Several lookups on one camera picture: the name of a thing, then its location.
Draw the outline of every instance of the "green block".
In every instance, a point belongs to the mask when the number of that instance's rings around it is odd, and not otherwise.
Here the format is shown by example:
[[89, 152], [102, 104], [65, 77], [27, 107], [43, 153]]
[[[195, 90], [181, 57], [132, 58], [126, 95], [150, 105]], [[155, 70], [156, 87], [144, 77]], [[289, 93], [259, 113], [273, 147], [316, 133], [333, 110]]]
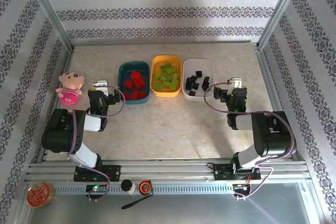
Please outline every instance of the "green block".
[[160, 73], [157, 73], [156, 75], [155, 75], [155, 78], [156, 78], [156, 80], [160, 80], [160, 78], [161, 78], [161, 74]]
[[155, 89], [156, 89], [156, 91], [162, 91], [162, 85], [161, 85], [161, 83], [156, 83], [155, 84]]
[[173, 74], [173, 80], [177, 80], [179, 73]]
[[166, 69], [167, 74], [177, 73], [179, 69], [177, 67], [170, 67]]
[[160, 66], [162, 71], [167, 69], [167, 68], [171, 68], [171, 67], [172, 67], [172, 65], [170, 63]]
[[172, 90], [176, 90], [177, 85], [178, 85], [178, 80], [173, 80], [169, 88]]
[[171, 82], [168, 82], [168, 81], [164, 81], [163, 82], [163, 85], [165, 86], [165, 87], [170, 87], [170, 85], [171, 85], [172, 83]]
[[167, 81], [171, 81], [172, 80], [172, 77], [169, 74], [167, 74], [167, 73], [162, 73], [162, 76], [165, 76], [166, 79], [167, 79]]

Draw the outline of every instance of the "beige floor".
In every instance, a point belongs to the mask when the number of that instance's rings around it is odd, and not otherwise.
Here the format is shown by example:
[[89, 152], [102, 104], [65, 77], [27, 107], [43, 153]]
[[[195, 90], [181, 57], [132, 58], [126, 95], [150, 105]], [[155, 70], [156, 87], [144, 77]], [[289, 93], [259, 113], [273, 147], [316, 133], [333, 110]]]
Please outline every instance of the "beige floor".
[[[271, 110], [270, 101], [252, 44], [171, 44], [76, 47], [71, 71], [84, 74], [83, 95], [67, 109], [86, 110], [86, 91], [92, 83], [107, 79], [116, 85], [119, 66], [142, 60], [151, 64], [157, 55], [177, 55], [209, 59], [215, 66], [215, 82], [241, 77], [247, 87], [247, 111]], [[211, 99], [213, 106], [225, 104]], [[110, 106], [112, 113], [120, 104]], [[109, 119], [104, 132], [85, 132], [83, 142], [103, 159], [128, 158], [206, 158], [231, 157], [253, 143], [251, 131], [233, 131], [226, 114], [215, 112], [204, 102], [190, 102], [182, 92], [175, 98], [150, 94], [146, 104], [127, 105], [123, 112]], [[64, 155], [49, 152], [48, 160], [63, 160]]]

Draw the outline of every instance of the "floral wallpaper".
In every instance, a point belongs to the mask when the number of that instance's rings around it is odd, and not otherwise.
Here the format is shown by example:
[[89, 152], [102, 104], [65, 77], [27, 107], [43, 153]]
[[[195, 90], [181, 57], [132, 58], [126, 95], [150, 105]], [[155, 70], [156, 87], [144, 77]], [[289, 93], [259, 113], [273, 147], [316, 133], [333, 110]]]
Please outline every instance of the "floral wallpaper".
[[50, 0], [74, 45], [257, 42], [278, 0]]
[[291, 0], [264, 53], [328, 223], [336, 223], [335, 0]]
[[0, 0], [0, 223], [10, 223], [67, 52], [37, 0]]

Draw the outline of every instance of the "pink doll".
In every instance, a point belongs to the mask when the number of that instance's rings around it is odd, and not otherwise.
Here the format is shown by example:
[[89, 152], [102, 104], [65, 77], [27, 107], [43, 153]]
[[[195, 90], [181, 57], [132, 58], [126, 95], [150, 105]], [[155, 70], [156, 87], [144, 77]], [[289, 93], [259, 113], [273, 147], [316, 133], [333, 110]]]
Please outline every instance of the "pink doll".
[[84, 85], [84, 76], [74, 72], [67, 72], [58, 77], [58, 80], [63, 85], [63, 88], [56, 89], [60, 102], [65, 105], [76, 103], [78, 95], [82, 94], [80, 88]]

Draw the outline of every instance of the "metal bracket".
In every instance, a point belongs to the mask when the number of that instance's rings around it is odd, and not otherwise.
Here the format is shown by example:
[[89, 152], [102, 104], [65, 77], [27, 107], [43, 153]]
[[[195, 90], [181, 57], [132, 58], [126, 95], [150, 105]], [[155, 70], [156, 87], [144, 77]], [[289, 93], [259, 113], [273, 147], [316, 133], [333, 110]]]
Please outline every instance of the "metal bracket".
[[[109, 176], [111, 182], [120, 179], [120, 165], [103, 165], [102, 172]], [[106, 178], [98, 173], [76, 166], [74, 174], [75, 182], [106, 182]]]
[[211, 169], [214, 171], [215, 181], [217, 180], [242, 180], [247, 174], [250, 174], [251, 179], [261, 179], [259, 168], [247, 170], [245, 173], [234, 174], [231, 164], [212, 164]]

